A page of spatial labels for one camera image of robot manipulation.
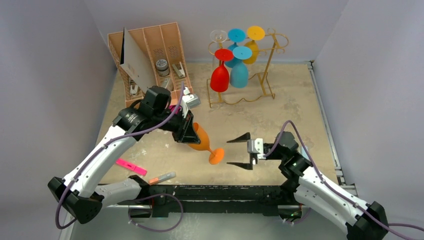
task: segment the wooden box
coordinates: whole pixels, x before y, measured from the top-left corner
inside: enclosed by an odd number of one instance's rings
[[[138,44],[141,51],[149,57],[157,85],[160,86],[166,78],[171,78],[173,85],[173,90],[171,91],[172,105],[177,104],[182,82],[190,89],[191,93],[194,93],[186,67],[180,30],[176,22],[132,29],[129,30],[129,33]],[[110,33],[107,38],[110,53],[122,76],[125,89],[125,105],[129,107],[135,100],[142,99],[144,97],[144,92],[139,91],[135,96],[130,94],[131,85],[135,85],[135,83],[129,79],[128,74],[120,67],[123,32]],[[159,59],[167,60],[170,71],[168,76],[159,76],[155,67],[155,63]],[[179,78],[172,67],[172,64],[177,64],[179,66],[180,62],[184,68],[184,78]]]

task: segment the wall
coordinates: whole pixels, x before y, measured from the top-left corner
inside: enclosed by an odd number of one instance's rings
[[[423,18],[423,1],[351,0],[314,64],[346,179],[422,227]]]
[[[18,2],[0,2],[0,233],[58,239],[47,183],[94,146],[115,69],[82,0]]]
[[[246,30],[258,25],[275,28],[289,37],[285,54],[275,61],[314,60],[348,0],[85,0],[97,26],[107,34],[178,22],[187,61],[212,61],[208,52],[213,30]],[[272,38],[259,42],[270,48]]]

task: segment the floor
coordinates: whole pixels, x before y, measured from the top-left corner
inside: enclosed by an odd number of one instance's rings
[[[250,75],[263,72],[265,64],[249,66]],[[214,104],[209,107],[206,79],[212,74],[210,63],[188,63],[191,85],[201,100],[193,108],[194,121],[208,133],[210,147],[224,148],[225,157],[217,165],[208,162],[209,152],[195,151],[182,143],[175,143],[171,133],[155,130],[145,135],[135,146],[122,155],[126,161],[147,169],[146,180],[175,171],[176,178],[166,184],[202,185],[280,185],[285,178],[280,173],[280,161],[260,161],[253,170],[226,164],[248,163],[246,143],[226,143],[246,132],[252,138],[263,138],[272,143],[286,120],[292,120],[298,128],[318,168],[337,183],[327,132],[324,126],[313,82],[305,64],[271,64],[268,80],[275,99],[263,97],[256,102],[240,102],[236,105]],[[251,80],[246,88],[230,87],[223,94],[228,102],[241,97],[255,99],[262,93],[257,80]],[[99,137],[105,135],[112,120],[125,107],[124,85],[118,74],[108,103]],[[123,181],[134,173],[114,165],[102,179],[102,183]]]

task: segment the light blue wine glass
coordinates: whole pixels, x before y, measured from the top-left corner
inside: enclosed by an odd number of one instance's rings
[[[233,51],[238,47],[237,43],[241,43],[246,39],[246,33],[240,28],[233,28],[228,32],[228,38],[234,43],[231,44],[227,49]],[[229,68],[233,68],[241,60],[238,58],[233,58],[231,61],[226,61],[225,65]]]
[[[252,50],[246,46],[237,46],[232,50],[234,58],[239,59],[239,62],[232,67],[229,75],[229,84],[231,86],[242,89],[248,85],[249,71],[243,60],[252,56]]]

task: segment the pink marker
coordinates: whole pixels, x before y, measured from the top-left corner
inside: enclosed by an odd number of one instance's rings
[[[147,170],[146,169],[144,169],[142,167],[139,167],[139,166],[137,166],[137,165],[135,165],[135,164],[133,164],[131,162],[127,162],[127,161],[125,161],[122,158],[118,158],[118,160],[116,160],[116,164],[118,164],[119,166],[122,166],[122,167],[124,167],[126,169],[129,169],[129,170],[131,170],[131,171],[133,171],[133,172],[135,172],[137,174],[140,174],[142,176],[146,176],[146,174],[147,174]]]

